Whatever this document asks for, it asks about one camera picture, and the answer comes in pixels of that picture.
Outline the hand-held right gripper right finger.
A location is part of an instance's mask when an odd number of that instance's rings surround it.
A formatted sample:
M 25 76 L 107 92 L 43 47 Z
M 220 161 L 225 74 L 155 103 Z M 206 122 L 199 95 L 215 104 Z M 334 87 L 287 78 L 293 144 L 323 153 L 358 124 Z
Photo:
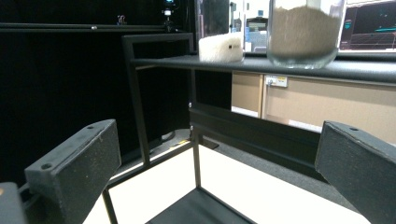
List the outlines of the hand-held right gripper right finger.
M 371 224 L 396 224 L 396 147 L 358 128 L 323 123 L 316 170 Z

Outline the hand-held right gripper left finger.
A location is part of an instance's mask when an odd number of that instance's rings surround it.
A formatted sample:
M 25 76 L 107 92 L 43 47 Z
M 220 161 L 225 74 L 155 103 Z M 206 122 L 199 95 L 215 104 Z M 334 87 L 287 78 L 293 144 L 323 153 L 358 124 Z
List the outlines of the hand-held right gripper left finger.
M 82 224 L 119 167 L 116 121 L 82 128 L 25 168 L 29 224 Z

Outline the black metal two-tier shelf rack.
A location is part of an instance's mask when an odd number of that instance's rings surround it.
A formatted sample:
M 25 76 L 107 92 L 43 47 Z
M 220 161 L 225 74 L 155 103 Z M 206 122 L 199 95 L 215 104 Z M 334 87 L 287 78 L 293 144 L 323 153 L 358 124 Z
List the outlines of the black metal two-tier shelf rack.
M 275 66 L 266 59 L 247 58 L 236 63 L 205 63 L 196 55 L 183 55 L 161 59 L 137 59 L 134 44 L 149 42 L 191 41 L 190 34 L 176 35 L 125 35 L 122 37 L 125 62 L 133 88 L 137 89 L 137 72 L 140 69 L 166 67 L 185 69 L 194 76 L 197 71 L 212 72 L 269 72 L 287 77 L 314 77 L 341 79 L 368 83 L 396 84 L 396 63 L 359 62 L 355 59 L 329 63 L 319 69 L 285 68 Z M 315 168 L 318 143 L 321 135 L 298 127 L 274 121 L 249 118 L 213 105 L 193 101 L 189 107 L 192 127 L 191 143 L 197 149 L 208 136 L 247 154 L 266 161 L 274 161 L 298 173 L 311 176 L 332 186 Z

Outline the beige wooden desk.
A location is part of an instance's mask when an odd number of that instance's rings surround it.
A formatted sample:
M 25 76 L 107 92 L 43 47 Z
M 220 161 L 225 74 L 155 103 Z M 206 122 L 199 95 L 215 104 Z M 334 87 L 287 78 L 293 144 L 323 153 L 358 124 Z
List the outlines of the beige wooden desk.
M 266 76 L 232 74 L 233 112 L 316 133 L 333 120 L 396 145 L 396 86 L 287 77 L 280 88 L 267 86 Z

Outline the black curtain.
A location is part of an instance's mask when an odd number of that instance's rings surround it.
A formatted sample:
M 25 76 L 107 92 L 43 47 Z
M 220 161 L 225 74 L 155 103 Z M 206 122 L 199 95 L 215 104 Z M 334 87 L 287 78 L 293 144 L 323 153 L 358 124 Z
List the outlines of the black curtain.
M 171 21 L 193 33 L 196 0 L 176 0 Z M 163 25 L 163 0 L 0 0 L 0 22 Z M 159 33 L 0 33 L 0 183 L 86 125 L 118 124 L 123 162 L 140 156 L 121 39 Z

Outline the black stand base striped tape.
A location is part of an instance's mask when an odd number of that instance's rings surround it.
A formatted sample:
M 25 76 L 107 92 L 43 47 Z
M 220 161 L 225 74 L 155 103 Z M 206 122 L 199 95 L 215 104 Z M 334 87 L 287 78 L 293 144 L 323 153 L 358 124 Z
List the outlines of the black stand base striped tape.
M 149 153 L 152 159 L 163 157 L 164 155 L 177 154 L 193 148 L 191 143 L 191 131 L 189 129 L 178 129 L 167 133 L 161 138 L 162 143 L 152 149 Z

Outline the computer monitor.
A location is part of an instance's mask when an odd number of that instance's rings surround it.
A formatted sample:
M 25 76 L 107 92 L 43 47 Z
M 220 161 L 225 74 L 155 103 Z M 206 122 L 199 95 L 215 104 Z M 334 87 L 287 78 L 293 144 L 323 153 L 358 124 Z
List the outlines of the computer monitor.
M 347 4 L 340 50 L 396 51 L 396 0 Z

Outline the distant computer screen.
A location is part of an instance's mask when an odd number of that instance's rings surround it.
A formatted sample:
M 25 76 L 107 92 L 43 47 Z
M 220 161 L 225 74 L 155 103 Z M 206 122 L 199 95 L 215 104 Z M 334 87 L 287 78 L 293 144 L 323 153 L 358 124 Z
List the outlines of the distant computer screen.
M 267 49 L 267 25 L 264 17 L 248 18 L 245 27 L 245 51 L 264 53 Z

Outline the white wall outlet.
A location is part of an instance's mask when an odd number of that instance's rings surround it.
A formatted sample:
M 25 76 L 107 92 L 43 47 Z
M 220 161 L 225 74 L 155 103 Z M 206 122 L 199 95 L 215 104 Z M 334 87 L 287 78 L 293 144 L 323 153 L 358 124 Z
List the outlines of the white wall outlet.
M 282 77 L 282 76 L 267 75 L 265 77 L 265 84 L 267 86 L 287 88 L 288 87 L 288 78 Z

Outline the black horizontal rail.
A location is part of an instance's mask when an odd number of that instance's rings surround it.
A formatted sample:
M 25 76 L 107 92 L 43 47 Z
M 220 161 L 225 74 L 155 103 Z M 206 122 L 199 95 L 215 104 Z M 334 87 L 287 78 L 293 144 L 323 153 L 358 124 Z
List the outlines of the black horizontal rail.
M 183 33 L 176 26 L 0 22 L 0 33 Z

